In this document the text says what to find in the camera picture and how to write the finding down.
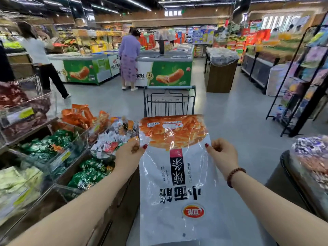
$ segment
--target supermarket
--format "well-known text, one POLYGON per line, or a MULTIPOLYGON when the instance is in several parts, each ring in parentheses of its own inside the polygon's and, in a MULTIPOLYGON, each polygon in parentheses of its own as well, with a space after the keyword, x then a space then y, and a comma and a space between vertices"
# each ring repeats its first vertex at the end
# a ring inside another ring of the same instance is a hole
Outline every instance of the supermarket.
POLYGON ((0 0, 0 245, 325 241, 327 13, 328 0, 0 0), (48 63, 22 40, 50 43, 48 63))

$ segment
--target cart handle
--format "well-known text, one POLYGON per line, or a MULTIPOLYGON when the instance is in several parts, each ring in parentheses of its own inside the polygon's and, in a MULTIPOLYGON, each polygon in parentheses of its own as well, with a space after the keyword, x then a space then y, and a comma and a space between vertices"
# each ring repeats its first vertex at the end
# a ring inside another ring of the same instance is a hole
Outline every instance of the cart handle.
POLYGON ((144 86, 144 89, 174 89, 174 90, 185 90, 185 89, 196 89, 196 86, 144 86))

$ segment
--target white shirt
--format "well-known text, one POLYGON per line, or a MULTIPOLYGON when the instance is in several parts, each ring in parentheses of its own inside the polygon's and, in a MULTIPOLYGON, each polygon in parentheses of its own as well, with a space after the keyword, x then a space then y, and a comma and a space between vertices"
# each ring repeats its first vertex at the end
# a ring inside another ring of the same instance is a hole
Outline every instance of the white shirt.
POLYGON ((45 51, 48 45, 47 42, 35 38, 22 38, 19 42, 30 55, 34 64, 50 64, 50 60, 47 58, 45 51))

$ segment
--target white snack bag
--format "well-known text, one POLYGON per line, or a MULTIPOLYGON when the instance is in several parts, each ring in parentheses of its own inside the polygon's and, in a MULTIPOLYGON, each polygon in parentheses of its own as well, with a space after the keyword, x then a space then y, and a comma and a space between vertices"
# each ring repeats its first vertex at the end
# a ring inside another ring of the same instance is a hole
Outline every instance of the white snack bag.
POLYGON ((140 245, 227 237, 203 116, 143 118, 140 245))

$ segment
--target hot dog picture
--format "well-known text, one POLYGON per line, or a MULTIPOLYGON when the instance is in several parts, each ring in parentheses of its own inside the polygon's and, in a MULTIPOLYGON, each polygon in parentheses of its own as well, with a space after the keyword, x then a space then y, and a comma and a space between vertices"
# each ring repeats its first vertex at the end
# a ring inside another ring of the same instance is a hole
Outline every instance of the hot dog picture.
POLYGON ((170 75, 158 75, 156 80, 164 84, 171 84, 178 81, 183 75, 184 71, 182 69, 178 69, 170 75))
POLYGON ((71 71, 71 72, 70 72, 70 76, 71 76, 72 78, 76 78, 76 79, 78 79, 78 80, 85 80, 85 79, 88 77, 89 73, 90 73, 89 68, 87 68, 86 66, 84 66, 84 67, 82 67, 82 69, 79 70, 78 72, 72 72, 72 71, 71 71))

